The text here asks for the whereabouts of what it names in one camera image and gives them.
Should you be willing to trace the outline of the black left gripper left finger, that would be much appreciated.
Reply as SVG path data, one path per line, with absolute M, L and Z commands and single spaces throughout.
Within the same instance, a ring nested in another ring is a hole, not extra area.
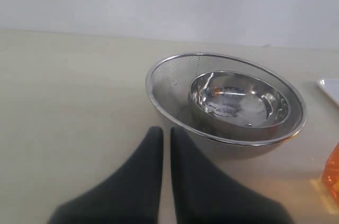
M 49 223 L 157 223 L 163 173 L 163 131 L 148 129 L 129 159 L 84 194 L 60 205 Z

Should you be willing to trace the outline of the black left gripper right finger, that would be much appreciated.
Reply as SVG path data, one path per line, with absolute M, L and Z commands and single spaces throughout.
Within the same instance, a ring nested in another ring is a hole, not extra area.
M 218 169 L 178 127 L 171 129 L 177 223 L 293 223 L 288 211 Z

